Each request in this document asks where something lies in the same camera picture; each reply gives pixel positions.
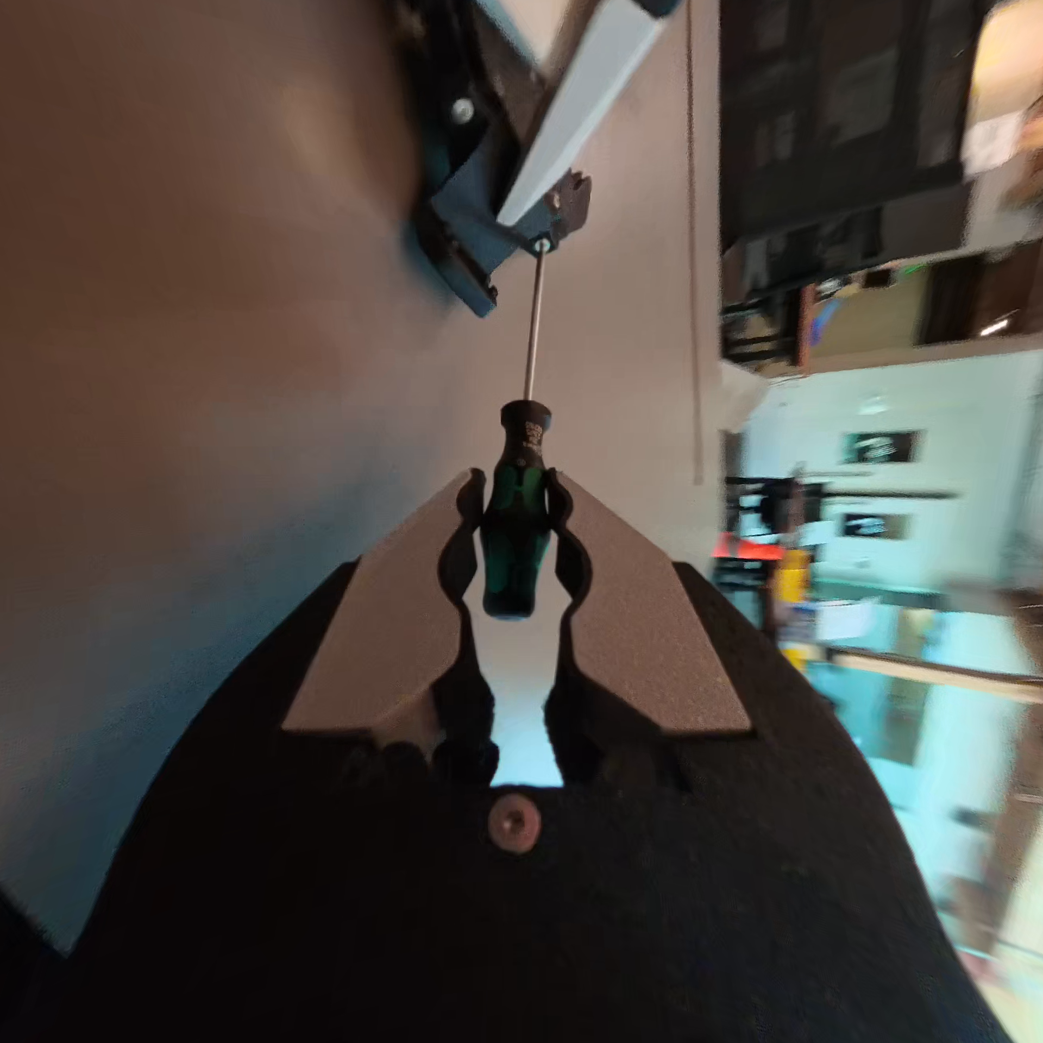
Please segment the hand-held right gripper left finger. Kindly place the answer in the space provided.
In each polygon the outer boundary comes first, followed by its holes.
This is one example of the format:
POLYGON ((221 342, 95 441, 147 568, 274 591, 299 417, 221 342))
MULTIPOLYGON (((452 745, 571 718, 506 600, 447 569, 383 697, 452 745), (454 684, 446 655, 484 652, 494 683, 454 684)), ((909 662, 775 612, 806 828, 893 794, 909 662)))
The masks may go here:
POLYGON ((489 769, 489 686, 464 602, 485 476, 453 476, 356 562, 281 730, 411 744, 489 769))

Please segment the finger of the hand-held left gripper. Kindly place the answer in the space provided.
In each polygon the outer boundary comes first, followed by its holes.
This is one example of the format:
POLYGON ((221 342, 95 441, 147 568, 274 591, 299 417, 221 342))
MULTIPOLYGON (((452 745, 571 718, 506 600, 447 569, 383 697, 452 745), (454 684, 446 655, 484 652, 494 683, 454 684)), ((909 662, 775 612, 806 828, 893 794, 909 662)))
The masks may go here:
POLYGON ((498 212, 516 227, 567 173, 668 22, 666 2, 597 2, 498 212))

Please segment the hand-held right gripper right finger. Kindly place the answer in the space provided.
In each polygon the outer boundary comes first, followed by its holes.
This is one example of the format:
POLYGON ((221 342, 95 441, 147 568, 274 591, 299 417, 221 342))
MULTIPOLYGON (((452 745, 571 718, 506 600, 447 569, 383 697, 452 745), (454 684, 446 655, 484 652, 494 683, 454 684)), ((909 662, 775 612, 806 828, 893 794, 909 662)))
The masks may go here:
POLYGON ((584 737, 735 737, 752 723, 668 553, 564 472, 549 476, 558 685, 584 737))

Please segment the black plastic bracket part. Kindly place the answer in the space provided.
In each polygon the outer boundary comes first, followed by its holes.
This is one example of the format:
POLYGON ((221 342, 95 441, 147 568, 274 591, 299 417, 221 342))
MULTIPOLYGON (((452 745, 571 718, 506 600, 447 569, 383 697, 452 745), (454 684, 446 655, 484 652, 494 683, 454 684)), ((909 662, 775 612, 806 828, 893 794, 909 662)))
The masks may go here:
POLYGON ((481 2, 384 2, 423 179, 414 235, 448 289, 478 317, 498 306, 492 277, 512 254, 554 252, 587 222, 592 177, 567 169, 514 224, 502 224, 524 146, 550 89, 506 15, 481 2))

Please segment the green black handle screwdriver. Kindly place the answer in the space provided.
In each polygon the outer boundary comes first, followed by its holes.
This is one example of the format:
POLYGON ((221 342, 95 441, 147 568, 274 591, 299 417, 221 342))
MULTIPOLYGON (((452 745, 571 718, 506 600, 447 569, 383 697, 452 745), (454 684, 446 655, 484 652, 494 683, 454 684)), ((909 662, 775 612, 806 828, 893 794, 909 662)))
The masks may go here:
POLYGON ((535 373, 545 258, 551 242, 535 245, 536 270, 527 345, 524 392, 501 410, 505 441, 492 472, 491 492, 480 534, 485 564, 482 606, 490 618, 529 618, 550 542, 542 443, 552 413, 535 398, 535 373))

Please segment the white desk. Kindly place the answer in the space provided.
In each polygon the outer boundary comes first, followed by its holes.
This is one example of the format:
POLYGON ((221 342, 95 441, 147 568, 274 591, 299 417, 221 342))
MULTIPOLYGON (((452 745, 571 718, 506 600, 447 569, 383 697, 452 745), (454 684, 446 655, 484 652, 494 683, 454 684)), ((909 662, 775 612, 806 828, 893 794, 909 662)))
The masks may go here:
MULTIPOLYGON (((545 267, 552 465, 708 572, 720 523, 719 2, 578 166, 545 267)), ((519 395, 533 264, 477 319, 414 259, 381 2, 2 2, 2 890, 60 948, 207 697, 519 395)))

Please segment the orange traffic cone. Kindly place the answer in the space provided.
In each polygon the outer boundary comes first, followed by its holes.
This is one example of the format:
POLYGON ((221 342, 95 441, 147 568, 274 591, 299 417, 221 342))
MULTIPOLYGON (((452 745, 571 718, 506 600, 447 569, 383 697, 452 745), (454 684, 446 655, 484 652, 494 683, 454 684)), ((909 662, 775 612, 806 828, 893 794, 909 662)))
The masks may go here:
POLYGON ((722 561, 779 562, 787 554, 787 549, 779 543, 753 541, 736 533, 720 534, 713 549, 712 558, 722 561))

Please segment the yellow box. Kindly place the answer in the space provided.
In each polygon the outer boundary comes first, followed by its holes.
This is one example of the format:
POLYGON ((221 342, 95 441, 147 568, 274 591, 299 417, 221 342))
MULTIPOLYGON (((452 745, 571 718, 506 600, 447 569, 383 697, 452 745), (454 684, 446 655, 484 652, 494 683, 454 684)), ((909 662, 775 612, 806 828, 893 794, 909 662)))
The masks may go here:
POLYGON ((812 595, 815 550, 796 545, 783 550, 773 571, 772 593, 780 605, 799 605, 812 595))

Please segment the large black screen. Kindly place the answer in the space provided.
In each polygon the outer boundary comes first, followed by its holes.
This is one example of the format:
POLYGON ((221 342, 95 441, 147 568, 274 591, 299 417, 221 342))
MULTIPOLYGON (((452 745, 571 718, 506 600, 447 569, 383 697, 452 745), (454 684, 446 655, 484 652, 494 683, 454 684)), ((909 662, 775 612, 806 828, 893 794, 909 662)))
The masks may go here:
POLYGON ((990 8, 721 2, 723 249, 963 181, 990 8))

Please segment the white paper sheet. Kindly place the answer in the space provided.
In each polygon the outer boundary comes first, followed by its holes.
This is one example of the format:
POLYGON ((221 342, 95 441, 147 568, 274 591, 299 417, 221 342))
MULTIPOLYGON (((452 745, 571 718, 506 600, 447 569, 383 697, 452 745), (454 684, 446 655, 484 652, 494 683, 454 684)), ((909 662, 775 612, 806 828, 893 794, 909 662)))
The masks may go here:
POLYGON ((739 434, 765 401, 772 381, 729 361, 721 361, 721 430, 739 434))

